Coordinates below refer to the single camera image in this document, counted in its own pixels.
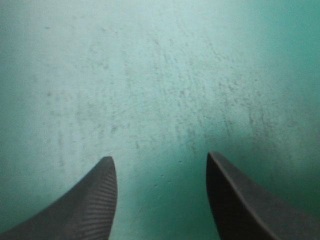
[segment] concrete surface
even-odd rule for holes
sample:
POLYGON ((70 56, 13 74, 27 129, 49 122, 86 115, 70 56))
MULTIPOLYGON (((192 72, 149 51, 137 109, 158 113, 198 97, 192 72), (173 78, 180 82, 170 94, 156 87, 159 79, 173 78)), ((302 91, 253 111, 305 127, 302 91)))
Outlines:
POLYGON ((2 0, 0 231, 113 156, 112 240, 219 239, 208 151, 320 217, 320 3, 2 0))

